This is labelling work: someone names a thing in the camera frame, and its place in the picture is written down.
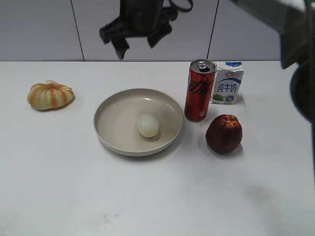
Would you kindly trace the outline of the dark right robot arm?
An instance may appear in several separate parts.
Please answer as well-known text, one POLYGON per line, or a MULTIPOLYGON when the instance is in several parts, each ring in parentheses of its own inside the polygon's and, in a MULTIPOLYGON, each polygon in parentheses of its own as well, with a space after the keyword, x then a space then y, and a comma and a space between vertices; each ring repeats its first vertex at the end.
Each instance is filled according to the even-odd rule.
MULTIPOLYGON (((294 63, 298 68, 291 78, 290 93, 299 113, 315 126, 315 9, 314 1, 305 0, 299 6, 286 0, 235 0, 234 4, 253 15, 280 35, 281 65, 283 69, 294 63)), ((169 7, 161 0, 122 0, 120 16, 122 42, 116 47, 123 59, 129 45, 127 37, 145 37, 151 47, 171 32, 169 21, 179 12, 190 12, 173 1, 169 7)))

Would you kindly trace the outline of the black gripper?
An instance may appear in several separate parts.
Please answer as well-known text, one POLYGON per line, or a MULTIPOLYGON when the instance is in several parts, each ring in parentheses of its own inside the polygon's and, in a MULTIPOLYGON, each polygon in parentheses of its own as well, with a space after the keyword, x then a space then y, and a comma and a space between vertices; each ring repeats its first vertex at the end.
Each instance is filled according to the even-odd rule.
POLYGON ((120 16, 99 29, 104 44, 112 43, 119 59, 129 44, 126 37, 147 37, 151 48, 172 32, 170 22, 178 17, 175 9, 163 9, 162 0, 121 0, 120 16))

